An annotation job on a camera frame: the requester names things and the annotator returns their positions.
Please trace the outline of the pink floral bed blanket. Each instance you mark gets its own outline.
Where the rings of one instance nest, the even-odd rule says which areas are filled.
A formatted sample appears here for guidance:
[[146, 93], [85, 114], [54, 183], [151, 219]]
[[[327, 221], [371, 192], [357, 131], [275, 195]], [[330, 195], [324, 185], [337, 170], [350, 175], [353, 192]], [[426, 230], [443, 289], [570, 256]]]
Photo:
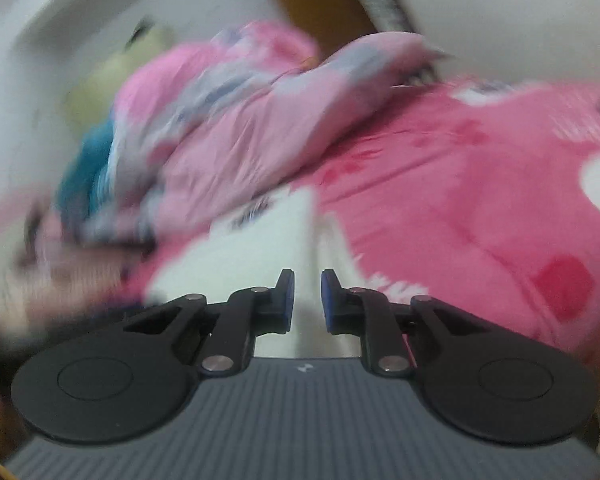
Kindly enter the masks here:
[[[600, 368], [600, 84], [407, 91], [266, 194], [281, 188], [336, 216], [358, 286], [437, 297]], [[212, 223], [161, 246], [130, 292], [150, 299], [159, 263]]]

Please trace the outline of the stack of folded clothes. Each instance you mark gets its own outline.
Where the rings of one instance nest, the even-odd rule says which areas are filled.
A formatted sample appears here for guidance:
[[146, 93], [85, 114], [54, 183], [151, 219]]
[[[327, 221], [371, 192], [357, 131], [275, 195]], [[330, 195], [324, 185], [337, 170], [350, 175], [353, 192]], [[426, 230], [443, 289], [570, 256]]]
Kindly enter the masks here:
[[143, 245], [37, 250], [22, 234], [0, 234], [0, 338], [43, 333], [102, 310], [149, 256]]

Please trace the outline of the cream white fleece sweater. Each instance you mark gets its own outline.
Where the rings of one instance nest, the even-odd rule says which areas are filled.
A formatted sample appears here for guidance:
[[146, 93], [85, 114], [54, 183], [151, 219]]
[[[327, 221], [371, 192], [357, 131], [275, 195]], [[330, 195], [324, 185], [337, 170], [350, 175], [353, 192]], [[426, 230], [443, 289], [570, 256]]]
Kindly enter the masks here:
[[212, 223], [207, 234], [166, 256], [149, 279], [150, 299], [172, 300], [198, 292], [210, 302], [254, 286], [273, 286], [281, 270], [294, 271], [294, 310], [286, 335], [256, 340], [258, 358], [356, 358], [358, 338], [327, 333], [321, 274], [336, 271], [343, 286], [358, 286], [358, 270], [334, 214], [317, 211], [310, 188], [281, 188]]

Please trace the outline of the pink patterned duvet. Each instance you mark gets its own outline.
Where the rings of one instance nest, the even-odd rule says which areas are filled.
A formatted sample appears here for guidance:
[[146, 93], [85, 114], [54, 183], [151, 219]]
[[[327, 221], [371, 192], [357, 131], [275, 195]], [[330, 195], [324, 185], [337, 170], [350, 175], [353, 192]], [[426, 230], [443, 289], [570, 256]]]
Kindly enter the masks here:
[[414, 32], [329, 58], [299, 29], [251, 22], [184, 42], [122, 84], [58, 188], [66, 240], [140, 244], [194, 232], [319, 160], [443, 52]]

